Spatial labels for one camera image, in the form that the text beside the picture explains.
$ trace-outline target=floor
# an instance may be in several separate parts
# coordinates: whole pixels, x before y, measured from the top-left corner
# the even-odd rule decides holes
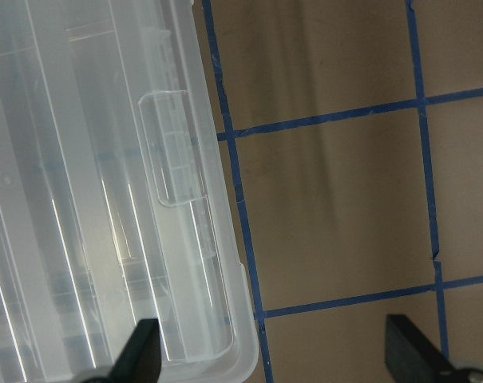
[[[194,12],[259,331],[248,381],[391,382],[388,313],[483,367],[483,0]]]

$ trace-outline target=blue painter's tape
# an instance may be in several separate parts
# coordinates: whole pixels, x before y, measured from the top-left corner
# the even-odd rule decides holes
[[[309,311],[333,309],[335,307],[352,306],[360,303],[383,301],[386,299],[400,298],[407,295],[416,295],[434,291],[434,284],[410,287],[406,289],[384,291],[382,293],[359,295],[357,297],[340,298],[332,301],[309,303],[307,305],[285,307],[282,309],[266,311],[266,318],[280,317],[283,315],[301,314]]]
[[[458,287],[480,285],[482,283],[483,283],[483,275],[479,277],[471,277],[471,278],[458,279],[455,281],[443,282],[443,286],[444,286],[444,289],[455,289]]]
[[[381,104],[381,105],[369,106],[366,108],[359,108],[359,109],[350,109],[343,112],[328,113],[328,114],[322,114],[319,116],[304,117],[296,120],[275,122],[273,124],[255,126],[254,128],[249,128],[245,130],[236,130],[235,135],[236,135],[236,138],[241,138],[241,137],[251,136],[253,134],[278,132],[281,130],[301,128],[304,126],[312,126],[317,124],[324,124],[326,122],[347,120],[350,118],[363,117],[363,116],[370,116],[372,114],[381,114],[381,113],[393,112],[396,110],[411,109],[411,108],[416,108],[417,105],[418,104],[416,100],[397,101],[397,102],[391,102],[389,104]]]
[[[427,123],[427,100],[424,94],[424,80],[422,78],[422,61],[420,57],[420,46],[418,43],[417,19],[413,8],[413,1],[406,1],[406,17],[410,33],[411,57],[414,62],[415,89],[418,101],[418,123],[422,142],[422,162],[424,166],[424,179],[426,182],[427,211],[430,221],[430,240],[433,259],[436,259],[440,252],[438,238],[438,225],[436,219],[436,201],[434,196],[433,163],[431,160],[430,135]]]
[[[263,357],[264,376],[266,377],[266,383],[273,383],[273,368],[271,366],[270,349],[267,343],[266,325],[264,323],[264,319],[260,319],[257,324],[259,327],[260,353]]]
[[[449,359],[449,333],[447,331],[447,314],[445,312],[445,294],[441,262],[434,260],[434,286],[436,290],[436,303],[438,310],[438,325],[440,326],[441,352]]]
[[[470,98],[483,97],[483,88],[463,90],[438,96],[427,97],[428,105],[444,104],[446,102],[468,100]]]
[[[226,140],[227,140],[227,134],[225,134],[224,132],[222,132],[222,133],[217,133],[217,134],[216,134],[216,139],[217,139],[219,142],[226,141]]]
[[[206,22],[206,30],[208,32],[209,48],[211,50],[211,59],[213,70],[215,73],[216,90],[220,100],[220,110],[224,120],[225,140],[227,141],[228,152],[231,159],[232,181],[236,191],[236,202],[238,213],[240,215],[241,231],[245,251],[247,254],[248,272],[250,274],[251,292],[254,298],[255,314],[260,318],[259,323],[259,344],[264,363],[264,373],[267,383],[273,383],[273,372],[271,370],[271,360],[269,348],[267,346],[266,330],[264,328],[264,311],[263,303],[259,288],[259,277],[257,275],[257,266],[255,264],[255,255],[253,244],[251,241],[250,225],[248,222],[247,205],[244,199],[243,185],[241,183],[240,162],[236,147],[236,138],[234,136],[234,127],[232,117],[228,106],[227,94],[224,88],[224,72],[220,60],[220,51],[218,49],[218,41],[216,40],[215,24],[212,15],[211,0],[203,0],[202,7],[204,10],[204,19]]]

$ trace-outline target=plastic lid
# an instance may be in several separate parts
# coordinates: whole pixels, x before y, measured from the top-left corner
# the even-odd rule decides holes
[[[161,381],[257,358],[189,1],[0,0],[0,383],[111,365],[158,317]]]

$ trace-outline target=cardboard floor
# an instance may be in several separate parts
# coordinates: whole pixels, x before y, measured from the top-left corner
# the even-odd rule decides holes
[[[406,3],[212,0],[235,130],[413,100]],[[415,0],[426,97],[483,87],[483,0]],[[224,126],[194,5],[217,132]],[[426,108],[445,283],[483,275],[483,97]],[[265,310],[434,283],[416,108],[236,139]],[[240,218],[225,142],[225,179]],[[445,290],[449,350],[483,367],[483,283]],[[265,321],[273,381],[391,382],[385,315],[439,345],[434,292]],[[261,357],[248,380],[265,382]]]

